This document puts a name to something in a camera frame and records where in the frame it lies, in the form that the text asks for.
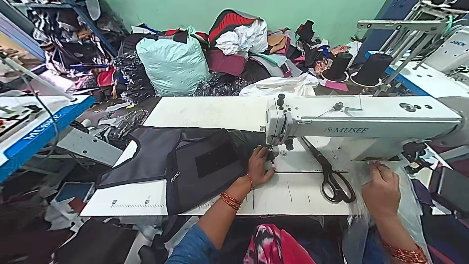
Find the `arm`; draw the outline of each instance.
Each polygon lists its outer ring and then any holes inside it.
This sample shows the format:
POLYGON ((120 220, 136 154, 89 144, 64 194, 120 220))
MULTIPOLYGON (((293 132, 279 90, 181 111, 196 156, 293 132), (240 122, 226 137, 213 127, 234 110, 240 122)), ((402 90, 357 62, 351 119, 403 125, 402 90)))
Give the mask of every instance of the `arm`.
MULTIPOLYGON (((379 163, 370 164, 370 175, 371 182, 363 186, 362 194, 366 207, 376 220, 381 239, 396 248, 419 251, 397 214, 401 199, 399 176, 379 163)), ((394 258, 391 262, 403 263, 394 258)))
MULTIPOLYGON (((266 183, 273 175, 273 168, 264 171, 267 149, 257 147, 249 159, 248 174, 252 178, 252 186, 266 183)), ((238 178, 226 193, 243 201, 251 191, 251 180, 248 176, 238 178)), ((218 249, 223 245, 236 210, 222 199, 216 201, 189 230, 182 241, 174 248, 166 264, 215 263, 218 249)))
MULTIPOLYGON (((268 182, 273 175, 273 168, 267 172, 264 171, 267 153, 267 148, 259 146, 254 149, 249 159, 248 174, 252 178, 253 188, 268 182)), ((250 191, 251 181, 248 176, 237 179, 230 188, 226 190, 227 194, 239 201, 243 201, 250 191)), ((219 199, 210 207, 204 216, 202 216, 197 222, 197 225, 205 232, 207 237, 210 238, 217 248, 221 248, 235 215, 236 210, 219 199)))

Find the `light blue sack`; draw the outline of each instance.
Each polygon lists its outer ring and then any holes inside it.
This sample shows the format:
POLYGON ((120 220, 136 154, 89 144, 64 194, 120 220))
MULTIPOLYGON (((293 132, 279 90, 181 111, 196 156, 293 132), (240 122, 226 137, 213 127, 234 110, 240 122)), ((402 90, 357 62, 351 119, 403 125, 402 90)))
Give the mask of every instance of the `light blue sack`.
POLYGON ((209 74, 207 62, 192 26, 187 44, 171 39, 143 38, 136 46, 138 57, 159 96, 190 95, 209 74))

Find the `blue sleeve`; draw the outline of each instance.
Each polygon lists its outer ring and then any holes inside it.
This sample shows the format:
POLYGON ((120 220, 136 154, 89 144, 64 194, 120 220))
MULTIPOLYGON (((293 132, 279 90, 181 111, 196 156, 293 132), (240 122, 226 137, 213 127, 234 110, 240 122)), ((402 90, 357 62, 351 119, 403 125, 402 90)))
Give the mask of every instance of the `blue sleeve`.
POLYGON ((166 264, 218 263, 220 252, 199 226, 194 225, 174 248, 166 264))

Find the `bobbin plate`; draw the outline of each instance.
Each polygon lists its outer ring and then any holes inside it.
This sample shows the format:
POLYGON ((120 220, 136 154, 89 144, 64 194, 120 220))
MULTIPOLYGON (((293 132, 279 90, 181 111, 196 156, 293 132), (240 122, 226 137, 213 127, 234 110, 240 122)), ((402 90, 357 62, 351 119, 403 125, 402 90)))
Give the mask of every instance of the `bobbin plate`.
POLYGON ((380 86, 383 84, 383 80, 381 80, 381 78, 378 78, 378 83, 375 84, 375 85, 362 85, 362 84, 359 84, 358 82, 354 81, 353 80, 353 76, 357 75, 358 71, 357 72, 354 72, 350 75, 350 80, 352 80, 352 82, 356 85, 359 85, 359 86, 363 86, 363 87, 367 87, 367 88, 373 88, 373 87, 377 87, 377 86, 380 86))
POLYGON ((329 80, 328 78, 324 77, 324 72, 327 71, 329 69, 325 69, 324 71, 321 72, 321 77, 324 78, 325 80, 327 81, 330 81, 330 82, 333 82, 333 83, 343 83, 343 82, 346 82, 348 81, 348 73, 345 71, 345 80, 343 81, 332 81, 332 80, 329 80))

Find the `woman's left hand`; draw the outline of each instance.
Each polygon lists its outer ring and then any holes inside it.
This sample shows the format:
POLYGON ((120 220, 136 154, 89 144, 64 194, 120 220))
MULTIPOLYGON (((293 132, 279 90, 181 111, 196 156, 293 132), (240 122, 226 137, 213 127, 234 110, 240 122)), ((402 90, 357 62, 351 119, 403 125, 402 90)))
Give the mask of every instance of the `woman's left hand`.
POLYGON ((264 171, 264 163, 267 160, 268 153, 267 148, 262 146, 255 148, 252 152, 248 164, 248 174, 251 176, 253 188, 268 182, 272 178, 273 167, 268 171, 264 171))

